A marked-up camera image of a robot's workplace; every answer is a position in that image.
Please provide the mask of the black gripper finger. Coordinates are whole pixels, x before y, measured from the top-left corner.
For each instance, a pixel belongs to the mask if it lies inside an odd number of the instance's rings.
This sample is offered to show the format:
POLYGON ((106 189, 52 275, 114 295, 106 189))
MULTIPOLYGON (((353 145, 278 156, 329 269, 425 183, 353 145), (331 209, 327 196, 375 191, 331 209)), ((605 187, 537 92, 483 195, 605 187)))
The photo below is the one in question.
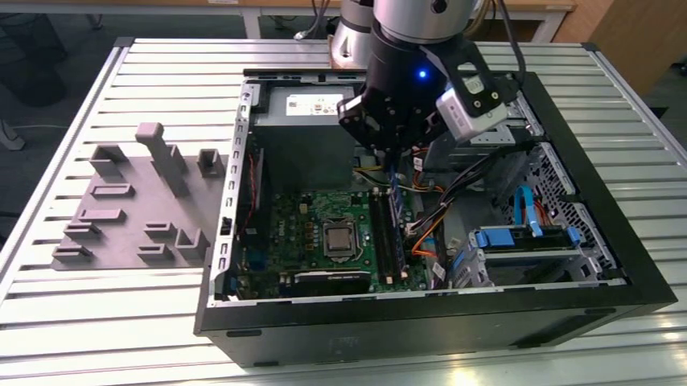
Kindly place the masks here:
POLYGON ((383 165, 396 163, 396 133, 367 112, 361 96, 337 103, 337 122, 359 144, 383 158, 383 165))
POLYGON ((397 153, 405 155, 413 148, 428 147, 444 132, 445 124, 437 111, 424 118, 412 117, 397 130, 397 153))

